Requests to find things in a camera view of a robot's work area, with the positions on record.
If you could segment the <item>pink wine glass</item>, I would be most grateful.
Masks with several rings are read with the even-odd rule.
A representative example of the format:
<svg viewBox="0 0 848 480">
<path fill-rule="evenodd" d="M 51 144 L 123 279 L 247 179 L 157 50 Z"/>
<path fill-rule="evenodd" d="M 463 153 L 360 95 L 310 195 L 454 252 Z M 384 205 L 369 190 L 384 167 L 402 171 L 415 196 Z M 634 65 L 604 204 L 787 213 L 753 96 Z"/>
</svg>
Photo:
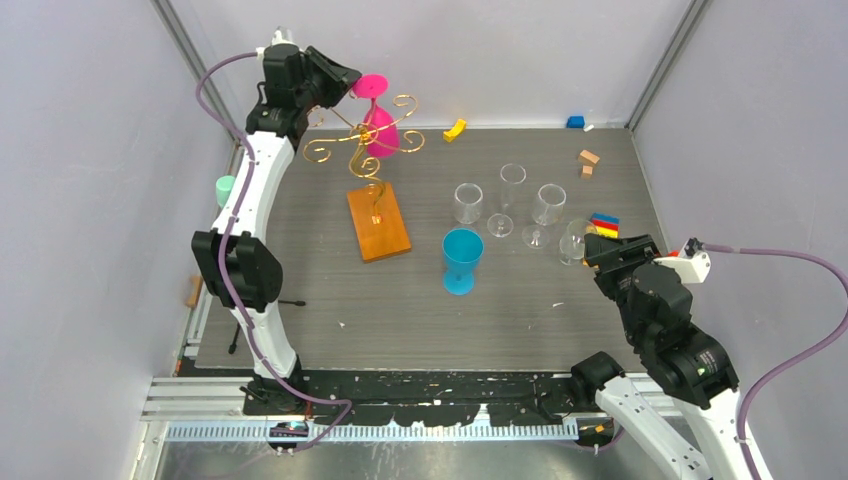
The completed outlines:
<svg viewBox="0 0 848 480">
<path fill-rule="evenodd" d="M 394 155 L 400 146 L 395 119 L 378 104 L 378 99 L 389 87 L 388 80 L 379 74 L 366 74 L 353 86 L 357 98 L 367 99 L 370 106 L 361 122 L 359 140 L 370 157 L 383 159 Z"/>
</svg>

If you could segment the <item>clear ribbed wine glass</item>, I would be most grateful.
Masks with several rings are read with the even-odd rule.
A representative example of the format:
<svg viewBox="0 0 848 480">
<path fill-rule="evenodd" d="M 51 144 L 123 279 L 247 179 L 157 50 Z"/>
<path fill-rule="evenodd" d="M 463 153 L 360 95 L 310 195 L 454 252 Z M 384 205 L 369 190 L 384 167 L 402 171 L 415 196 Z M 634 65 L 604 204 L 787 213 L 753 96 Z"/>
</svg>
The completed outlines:
<svg viewBox="0 0 848 480">
<path fill-rule="evenodd" d="M 562 218 L 566 200 L 565 189 L 557 184 L 544 184 L 538 189 L 531 208 L 532 224 L 521 234 L 526 246 L 532 249 L 547 246 L 550 241 L 548 228 Z"/>
</svg>

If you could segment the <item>clear flute glass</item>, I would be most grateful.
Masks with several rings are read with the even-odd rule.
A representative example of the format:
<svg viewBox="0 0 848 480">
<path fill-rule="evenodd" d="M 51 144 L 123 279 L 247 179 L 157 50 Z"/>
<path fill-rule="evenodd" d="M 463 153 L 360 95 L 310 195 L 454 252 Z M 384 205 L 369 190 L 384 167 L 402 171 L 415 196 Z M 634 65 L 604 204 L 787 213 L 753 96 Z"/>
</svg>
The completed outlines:
<svg viewBox="0 0 848 480">
<path fill-rule="evenodd" d="M 509 211 L 514 205 L 526 178 L 526 170 L 520 164 L 508 163 L 501 167 L 499 171 L 498 208 L 487 220 L 487 229 L 492 236 L 505 238 L 512 233 L 514 222 L 509 216 Z"/>
</svg>

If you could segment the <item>blue wine glass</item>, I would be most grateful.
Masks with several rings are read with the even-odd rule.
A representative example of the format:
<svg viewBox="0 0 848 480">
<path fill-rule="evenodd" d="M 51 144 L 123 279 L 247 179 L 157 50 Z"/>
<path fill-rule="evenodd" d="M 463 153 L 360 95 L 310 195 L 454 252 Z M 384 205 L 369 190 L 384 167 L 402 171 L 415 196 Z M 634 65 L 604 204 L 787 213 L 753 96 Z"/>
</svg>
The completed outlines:
<svg viewBox="0 0 848 480">
<path fill-rule="evenodd" d="M 470 293 L 475 284 L 474 270 L 484 253 L 482 237 L 468 228 L 453 229 L 442 240 L 442 253 L 445 290 L 456 296 Z"/>
</svg>

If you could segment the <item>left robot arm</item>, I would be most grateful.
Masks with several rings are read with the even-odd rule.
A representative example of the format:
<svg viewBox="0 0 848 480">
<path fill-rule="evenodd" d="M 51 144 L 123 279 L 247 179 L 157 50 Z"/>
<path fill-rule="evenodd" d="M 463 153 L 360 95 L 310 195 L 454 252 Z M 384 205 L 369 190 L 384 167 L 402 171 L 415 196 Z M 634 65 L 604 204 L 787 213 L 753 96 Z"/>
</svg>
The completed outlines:
<svg viewBox="0 0 848 480">
<path fill-rule="evenodd" d="M 197 231 L 192 251 L 210 293 L 228 308 L 245 335 L 254 361 L 254 384 L 267 388 L 280 412 L 298 412 L 308 399 L 299 381 L 300 361 L 279 311 L 282 267 L 265 244 L 269 216 L 288 167 L 316 108 L 337 106 L 361 77 L 315 47 L 281 43 L 246 53 L 260 59 L 264 79 L 243 129 L 204 101 L 200 107 L 232 133 L 245 152 L 234 186 L 207 231 Z"/>
</svg>

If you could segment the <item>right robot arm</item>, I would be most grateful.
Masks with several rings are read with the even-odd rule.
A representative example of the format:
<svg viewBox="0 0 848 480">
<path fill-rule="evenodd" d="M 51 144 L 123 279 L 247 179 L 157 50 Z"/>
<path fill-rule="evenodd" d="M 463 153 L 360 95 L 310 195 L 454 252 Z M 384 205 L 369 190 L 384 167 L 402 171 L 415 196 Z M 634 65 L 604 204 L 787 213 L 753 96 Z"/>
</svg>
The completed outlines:
<svg viewBox="0 0 848 480">
<path fill-rule="evenodd" d="M 597 286 L 619 310 L 627 343 L 697 442 L 672 427 L 605 352 L 572 367 L 574 403 L 604 411 L 667 478 L 771 478 L 737 411 L 741 392 L 730 357 L 692 320 L 688 287 L 704 282 L 711 268 L 702 242 L 690 239 L 676 256 L 661 255 L 649 235 L 618 239 L 588 233 L 584 245 Z"/>
</svg>

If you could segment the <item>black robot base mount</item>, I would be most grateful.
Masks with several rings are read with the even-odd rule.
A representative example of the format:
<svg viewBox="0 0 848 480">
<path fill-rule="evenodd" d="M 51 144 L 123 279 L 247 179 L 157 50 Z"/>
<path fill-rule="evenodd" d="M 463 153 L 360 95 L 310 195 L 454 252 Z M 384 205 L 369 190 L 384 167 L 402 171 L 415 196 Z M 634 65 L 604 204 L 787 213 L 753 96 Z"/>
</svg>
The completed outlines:
<svg viewBox="0 0 848 480">
<path fill-rule="evenodd" d="M 305 370 L 287 386 L 254 376 L 240 390 L 245 415 L 271 420 L 273 448 L 477 439 L 606 448 L 619 435 L 568 374 Z"/>
</svg>

